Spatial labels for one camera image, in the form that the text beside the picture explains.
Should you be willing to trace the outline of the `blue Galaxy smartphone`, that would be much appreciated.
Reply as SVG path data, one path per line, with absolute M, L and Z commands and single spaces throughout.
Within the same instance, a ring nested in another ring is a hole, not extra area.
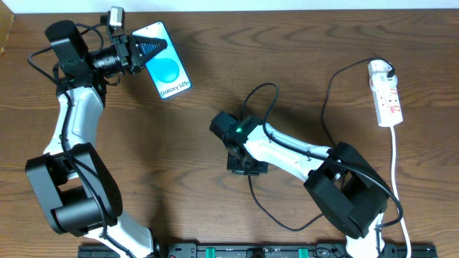
M 133 35 L 166 40 L 167 47 L 146 63 L 146 69 L 162 99 L 191 88 L 191 80 L 162 21 L 138 29 Z

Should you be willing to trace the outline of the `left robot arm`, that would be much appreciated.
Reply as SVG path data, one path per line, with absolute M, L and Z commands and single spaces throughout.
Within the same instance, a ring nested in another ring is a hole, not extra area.
M 110 77 L 140 72 L 167 48 L 158 37 L 124 34 L 102 20 L 110 45 L 90 51 L 84 24 L 58 21 L 46 29 L 57 55 L 49 80 L 60 103 L 54 135 L 25 173 L 50 227 L 58 234 L 88 237 L 121 257 L 166 257 L 152 231 L 123 210 L 120 189 L 95 149 L 98 121 Z

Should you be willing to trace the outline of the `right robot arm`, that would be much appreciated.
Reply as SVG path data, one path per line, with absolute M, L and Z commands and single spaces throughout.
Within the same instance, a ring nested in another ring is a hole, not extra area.
M 348 143 L 312 145 L 264 120 L 218 113 L 209 126 L 228 150 L 227 170 L 252 178 L 274 165 L 303 182 L 323 216 L 346 236 L 350 257 L 380 257 L 382 217 L 392 192 Z

